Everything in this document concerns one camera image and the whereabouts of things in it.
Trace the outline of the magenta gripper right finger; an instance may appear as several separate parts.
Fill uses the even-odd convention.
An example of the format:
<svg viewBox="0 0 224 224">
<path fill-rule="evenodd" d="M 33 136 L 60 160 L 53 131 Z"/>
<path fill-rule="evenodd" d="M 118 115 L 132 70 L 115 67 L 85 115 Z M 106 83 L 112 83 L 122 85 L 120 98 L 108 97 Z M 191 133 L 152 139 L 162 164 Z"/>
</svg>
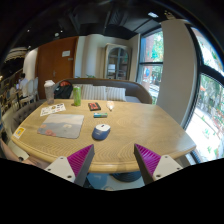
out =
<svg viewBox="0 0 224 224">
<path fill-rule="evenodd" d="M 145 185 L 182 169 L 169 155 L 160 156 L 139 144 L 134 145 L 134 155 Z"/>
</svg>

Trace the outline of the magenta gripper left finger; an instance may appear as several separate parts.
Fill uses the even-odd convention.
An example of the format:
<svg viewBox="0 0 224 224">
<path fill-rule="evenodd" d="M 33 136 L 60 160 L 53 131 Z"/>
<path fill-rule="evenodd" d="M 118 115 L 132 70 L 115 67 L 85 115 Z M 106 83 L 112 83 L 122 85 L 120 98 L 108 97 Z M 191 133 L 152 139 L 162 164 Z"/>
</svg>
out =
<svg viewBox="0 0 224 224">
<path fill-rule="evenodd" d="M 46 171 L 83 186 L 94 154 L 94 145 L 91 144 L 68 157 L 58 157 L 46 168 Z"/>
</svg>

